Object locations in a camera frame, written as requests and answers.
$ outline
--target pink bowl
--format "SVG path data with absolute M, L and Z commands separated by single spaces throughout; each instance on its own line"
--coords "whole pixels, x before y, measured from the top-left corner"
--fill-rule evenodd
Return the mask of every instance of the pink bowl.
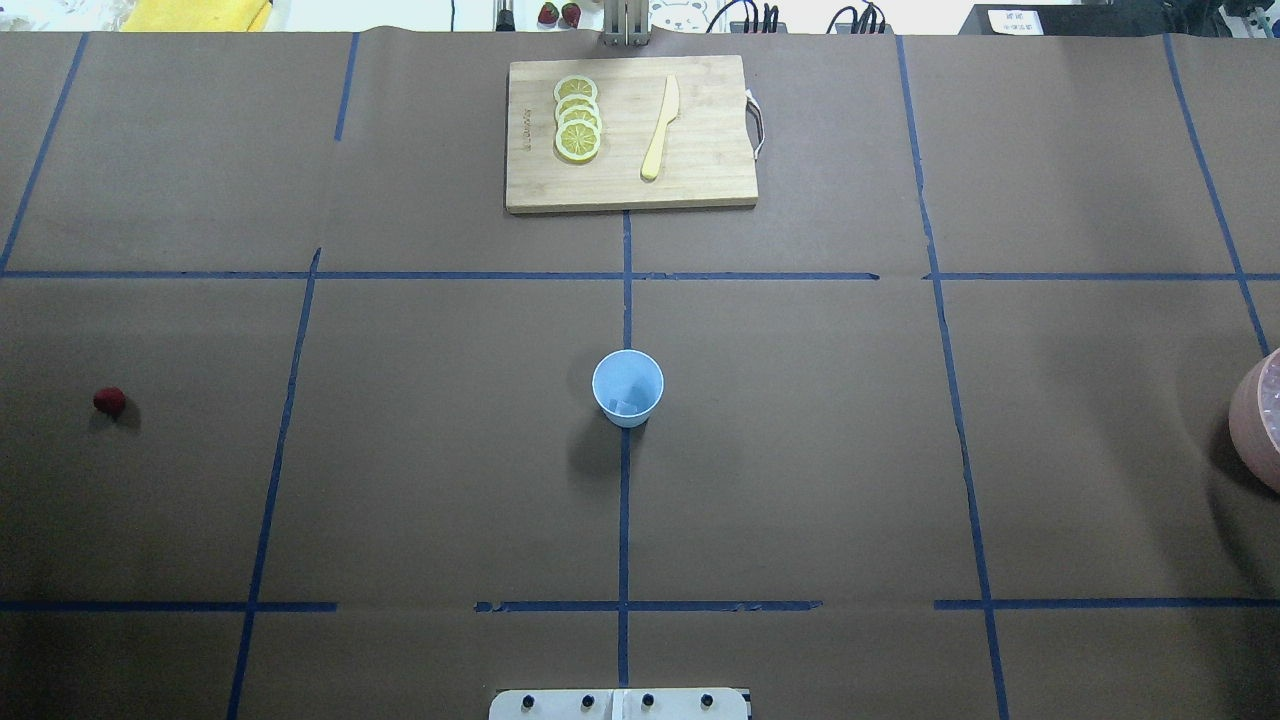
M 1267 434 L 1262 416 L 1262 372 L 1280 363 L 1280 350 L 1262 360 L 1244 375 L 1231 398 L 1231 442 L 1240 459 L 1260 480 L 1280 492 L 1280 446 Z

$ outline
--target red strawberry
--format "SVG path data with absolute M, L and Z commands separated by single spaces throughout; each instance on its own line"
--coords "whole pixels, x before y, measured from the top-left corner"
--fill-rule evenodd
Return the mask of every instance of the red strawberry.
M 538 22 L 544 26 L 553 26 L 559 19 L 559 10 L 552 3 L 543 3 L 543 9 L 538 12 Z
M 582 9 L 577 6 L 577 3 L 566 3 L 561 8 L 561 14 L 564 15 L 564 22 L 568 27 L 577 27 L 577 20 L 582 18 Z
M 104 387 L 93 393 L 93 407 L 110 415 L 113 420 L 124 413 L 125 404 L 124 393 L 118 387 Z

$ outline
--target cutting board handle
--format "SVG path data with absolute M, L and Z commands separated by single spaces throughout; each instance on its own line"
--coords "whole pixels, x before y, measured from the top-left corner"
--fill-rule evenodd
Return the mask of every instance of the cutting board handle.
M 755 147 L 751 149 L 751 156 L 756 161 L 760 159 L 760 149 L 764 147 L 764 110 L 760 108 L 760 102 L 751 94 L 751 88 L 746 88 L 746 111 L 755 118 Z

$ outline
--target wooden knife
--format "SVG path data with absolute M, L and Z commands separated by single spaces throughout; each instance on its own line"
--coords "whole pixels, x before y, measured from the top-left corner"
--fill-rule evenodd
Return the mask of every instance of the wooden knife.
M 667 76 L 667 90 L 662 94 L 662 109 L 658 110 L 658 127 L 653 128 L 653 140 L 640 164 L 640 177 L 646 181 L 658 178 L 662 169 L 662 149 L 667 145 L 667 126 L 680 114 L 680 85 L 676 76 Z

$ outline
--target yellow cloth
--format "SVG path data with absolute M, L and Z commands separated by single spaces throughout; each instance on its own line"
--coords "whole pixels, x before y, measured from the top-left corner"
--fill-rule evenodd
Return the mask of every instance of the yellow cloth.
M 268 0 L 138 0 L 122 29 L 124 32 L 244 32 L 261 29 L 270 10 Z

